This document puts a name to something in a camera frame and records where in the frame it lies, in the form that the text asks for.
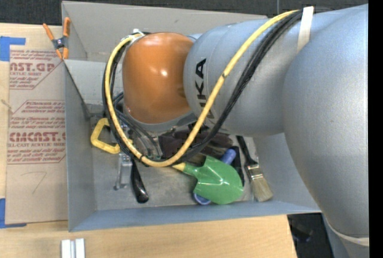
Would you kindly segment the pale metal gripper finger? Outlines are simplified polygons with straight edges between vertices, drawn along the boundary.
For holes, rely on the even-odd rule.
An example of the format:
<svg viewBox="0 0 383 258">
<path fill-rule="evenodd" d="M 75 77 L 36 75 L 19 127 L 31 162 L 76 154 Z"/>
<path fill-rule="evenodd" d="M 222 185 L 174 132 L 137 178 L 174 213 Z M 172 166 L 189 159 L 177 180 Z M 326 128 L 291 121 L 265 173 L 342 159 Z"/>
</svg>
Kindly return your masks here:
<svg viewBox="0 0 383 258">
<path fill-rule="evenodd" d="M 130 184 L 130 175 L 132 170 L 132 161 L 131 158 L 121 153 L 119 162 L 123 164 L 123 180 L 122 180 L 122 186 L 128 186 Z"/>
<path fill-rule="evenodd" d="M 118 169 L 117 169 L 117 178 L 114 185 L 114 190 L 121 189 L 121 184 L 123 180 L 123 164 L 121 162 L 118 163 Z"/>
</svg>

